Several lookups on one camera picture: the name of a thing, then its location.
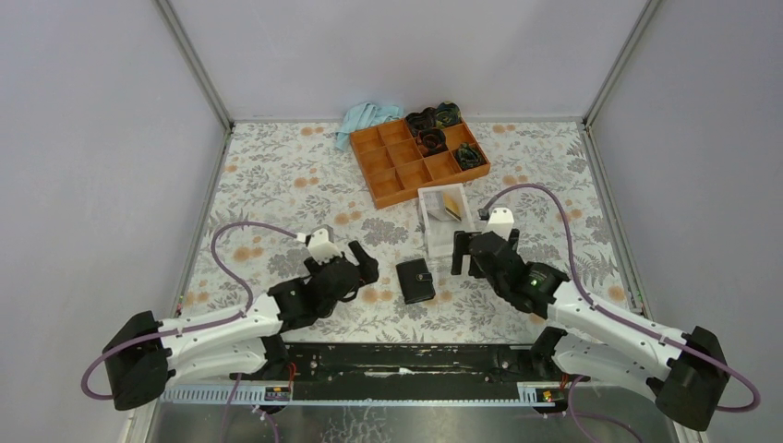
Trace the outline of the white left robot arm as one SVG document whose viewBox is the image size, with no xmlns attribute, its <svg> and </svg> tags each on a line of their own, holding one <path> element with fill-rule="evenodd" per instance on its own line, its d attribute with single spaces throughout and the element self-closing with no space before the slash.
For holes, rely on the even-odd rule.
<svg viewBox="0 0 783 443">
<path fill-rule="evenodd" d="M 103 349 L 115 409 L 135 409 L 185 381 L 254 373 L 277 378 L 287 364 L 283 333 L 328 317 L 379 278 L 379 262 L 357 241 L 349 244 L 351 262 L 323 230 L 298 239 L 310 254 L 308 275 L 271 287 L 249 307 L 165 320 L 150 311 L 133 316 Z"/>
</svg>

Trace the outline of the black leather card holder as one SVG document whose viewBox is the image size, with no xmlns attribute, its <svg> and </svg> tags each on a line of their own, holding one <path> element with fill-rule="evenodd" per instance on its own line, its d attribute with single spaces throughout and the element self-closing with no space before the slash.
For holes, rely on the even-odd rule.
<svg viewBox="0 0 783 443">
<path fill-rule="evenodd" d="M 423 258 L 398 263 L 395 268 L 406 305 L 426 302 L 435 297 L 433 276 Z"/>
</svg>

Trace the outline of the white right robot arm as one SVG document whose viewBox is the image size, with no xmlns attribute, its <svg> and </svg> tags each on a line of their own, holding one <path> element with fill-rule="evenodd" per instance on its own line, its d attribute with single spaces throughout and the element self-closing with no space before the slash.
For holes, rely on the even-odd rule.
<svg viewBox="0 0 783 443">
<path fill-rule="evenodd" d="M 705 431 L 729 382 L 715 334 L 695 327 L 683 332 L 614 306 L 589 302 L 566 273 L 525 262 L 496 233 L 458 231 L 452 272 L 487 280 L 515 309 L 556 321 L 530 349 L 528 368 L 538 378 L 587 376 L 652 401 L 672 421 Z"/>
</svg>

